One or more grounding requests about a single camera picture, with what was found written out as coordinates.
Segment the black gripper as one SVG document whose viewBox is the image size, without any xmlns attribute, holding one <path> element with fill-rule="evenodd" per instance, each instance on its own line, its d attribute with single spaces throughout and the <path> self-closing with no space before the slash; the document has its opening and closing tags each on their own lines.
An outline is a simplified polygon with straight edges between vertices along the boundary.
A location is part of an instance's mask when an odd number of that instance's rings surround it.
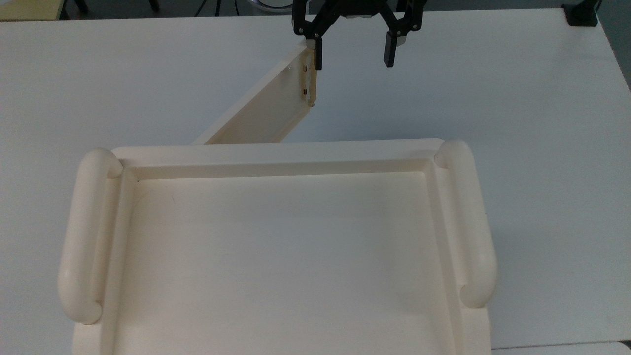
<svg viewBox="0 0 631 355">
<path fill-rule="evenodd" d="M 345 18 L 370 18 L 377 13 L 381 15 L 388 26 L 384 63 L 391 68 L 394 66 L 397 47 L 403 45 L 410 31 L 421 29 L 425 6 L 424 0 L 400 0 L 404 14 L 402 18 L 396 18 L 386 0 L 382 5 L 380 0 L 326 0 L 315 18 L 308 21 L 307 3 L 306 0 L 293 1 L 293 31 L 303 36 L 307 47 L 313 50 L 316 70 L 322 69 L 322 38 L 341 16 L 343 7 Z"/>
</svg>

